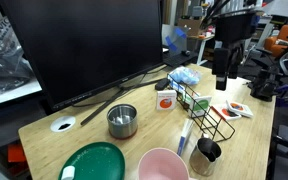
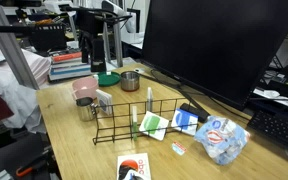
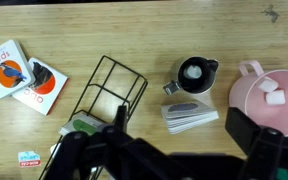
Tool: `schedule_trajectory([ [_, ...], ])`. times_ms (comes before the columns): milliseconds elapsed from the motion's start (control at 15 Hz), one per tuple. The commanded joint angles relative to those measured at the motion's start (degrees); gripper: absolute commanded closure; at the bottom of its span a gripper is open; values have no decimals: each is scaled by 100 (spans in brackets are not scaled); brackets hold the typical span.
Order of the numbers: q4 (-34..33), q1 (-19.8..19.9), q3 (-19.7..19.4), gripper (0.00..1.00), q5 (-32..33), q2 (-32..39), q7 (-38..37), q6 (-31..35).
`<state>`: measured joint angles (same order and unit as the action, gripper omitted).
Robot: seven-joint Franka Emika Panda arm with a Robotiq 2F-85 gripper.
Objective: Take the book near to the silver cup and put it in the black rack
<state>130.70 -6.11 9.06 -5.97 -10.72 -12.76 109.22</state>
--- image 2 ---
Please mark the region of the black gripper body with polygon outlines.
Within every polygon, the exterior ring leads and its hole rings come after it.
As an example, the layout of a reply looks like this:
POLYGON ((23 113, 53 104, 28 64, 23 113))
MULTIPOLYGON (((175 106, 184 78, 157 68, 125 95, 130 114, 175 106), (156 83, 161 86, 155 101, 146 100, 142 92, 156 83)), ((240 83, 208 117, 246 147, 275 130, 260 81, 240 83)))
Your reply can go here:
POLYGON ((103 32, 103 23, 88 11, 77 12, 77 26, 80 30, 79 47, 82 52, 82 62, 90 65, 91 72, 106 70, 104 40, 98 36, 103 32))

